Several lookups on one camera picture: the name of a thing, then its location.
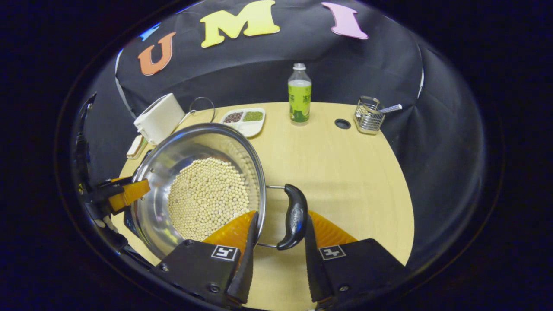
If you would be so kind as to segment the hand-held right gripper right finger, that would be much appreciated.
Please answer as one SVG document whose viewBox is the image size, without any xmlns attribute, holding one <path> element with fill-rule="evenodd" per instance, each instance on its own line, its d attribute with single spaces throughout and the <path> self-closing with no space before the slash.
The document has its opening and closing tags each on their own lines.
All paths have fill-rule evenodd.
<svg viewBox="0 0 553 311">
<path fill-rule="evenodd" d="M 348 308 L 391 291 L 409 275 L 377 240 L 358 240 L 314 211 L 305 228 L 308 285 L 318 308 Z"/>
</svg>

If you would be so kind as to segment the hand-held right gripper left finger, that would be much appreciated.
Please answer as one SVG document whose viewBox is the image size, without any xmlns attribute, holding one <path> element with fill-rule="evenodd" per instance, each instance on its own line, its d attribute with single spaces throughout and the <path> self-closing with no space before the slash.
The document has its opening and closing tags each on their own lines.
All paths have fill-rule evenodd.
<svg viewBox="0 0 553 311">
<path fill-rule="evenodd" d="M 253 277 L 257 211 L 249 211 L 207 240 L 185 240 L 151 272 L 168 285 L 222 308 L 247 303 Z"/>
</svg>

